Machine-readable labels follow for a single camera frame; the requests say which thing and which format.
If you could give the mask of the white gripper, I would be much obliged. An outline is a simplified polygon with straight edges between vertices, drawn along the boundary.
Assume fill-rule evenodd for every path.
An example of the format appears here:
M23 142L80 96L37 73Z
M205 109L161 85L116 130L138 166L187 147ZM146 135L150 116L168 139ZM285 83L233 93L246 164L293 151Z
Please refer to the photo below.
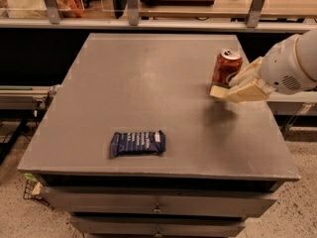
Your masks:
M293 35L241 69L229 82L225 99L267 100L276 90L294 94L317 86L317 33Z

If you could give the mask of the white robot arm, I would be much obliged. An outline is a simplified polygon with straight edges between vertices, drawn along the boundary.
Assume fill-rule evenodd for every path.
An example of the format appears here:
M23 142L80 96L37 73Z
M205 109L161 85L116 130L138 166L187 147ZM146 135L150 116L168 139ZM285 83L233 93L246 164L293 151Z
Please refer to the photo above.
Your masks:
M273 92L292 95L317 85L317 30L275 44L229 82L224 98L233 102L267 100Z

